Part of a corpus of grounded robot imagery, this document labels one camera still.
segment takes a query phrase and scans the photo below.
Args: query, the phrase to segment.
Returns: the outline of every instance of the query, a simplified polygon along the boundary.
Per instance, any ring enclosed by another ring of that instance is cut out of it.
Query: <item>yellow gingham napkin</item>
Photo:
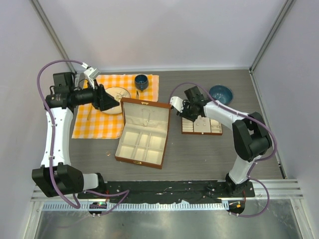
[[[97,82],[104,88],[122,87],[130,92],[131,98],[136,98],[134,78],[136,75],[100,75]],[[147,75],[149,87],[140,93],[140,100],[155,101],[159,99],[159,76]],[[102,113],[91,104],[79,106],[75,120],[72,138],[119,138],[123,129],[123,115],[108,115]]]

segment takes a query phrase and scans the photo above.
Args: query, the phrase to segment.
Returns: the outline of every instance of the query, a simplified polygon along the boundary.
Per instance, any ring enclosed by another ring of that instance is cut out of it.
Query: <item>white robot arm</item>
[[[55,125],[52,125],[49,112],[47,116],[47,138],[41,167],[33,169],[32,178],[47,197],[57,196],[52,180],[50,179],[50,158],[53,158],[54,180],[63,195],[80,193],[87,189],[95,189],[104,193],[104,180],[100,173],[83,174],[71,166],[69,156],[69,136],[73,119],[74,108],[78,105],[92,104],[94,108],[104,111],[118,106],[119,103],[105,92],[104,86],[98,84],[95,77],[99,74],[97,69],[87,67],[84,72],[88,79],[88,87],[77,90],[74,86],[72,72],[53,74],[54,93],[45,98],[53,114]],[[53,130],[54,149],[50,155]]]
[[[257,112],[249,115],[236,111],[218,101],[215,104],[211,100],[205,99],[198,87],[188,89],[185,94],[187,100],[179,97],[172,97],[170,100],[172,107],[177,110],[177,115],[191,121],[195,121],[201,115],[214,119],[233,131],[237,158],[233,168],[226,175],[226,182],[229,193],[241,194],[248,182],[247,175],[252,164],[265,154],[267,149],[272,146],[272,142],[265,129],[239,115],[250,116],[264,123],[262,116]]]

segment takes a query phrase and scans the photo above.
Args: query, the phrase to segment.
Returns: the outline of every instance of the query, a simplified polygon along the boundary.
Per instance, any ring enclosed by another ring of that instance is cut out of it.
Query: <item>dark blue mug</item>
[[[149,86],[149,80],[146,75],[137,75],[135,77],[135,87],[140,91],[145,90]]]

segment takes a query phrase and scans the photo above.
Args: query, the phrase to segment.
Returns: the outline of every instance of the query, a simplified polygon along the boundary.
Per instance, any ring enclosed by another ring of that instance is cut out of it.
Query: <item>blue bowl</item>
[[[234,98],[233,92],[228,87],[222,85],[210,88],[209,94],[224,105],[228,105]]]

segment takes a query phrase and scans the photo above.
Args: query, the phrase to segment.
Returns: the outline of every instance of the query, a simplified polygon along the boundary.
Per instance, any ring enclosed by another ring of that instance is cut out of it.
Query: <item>brown jewelry box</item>
[[[124,128],[116,160],[162,169],[171,105],[122,98],[121,107]]]

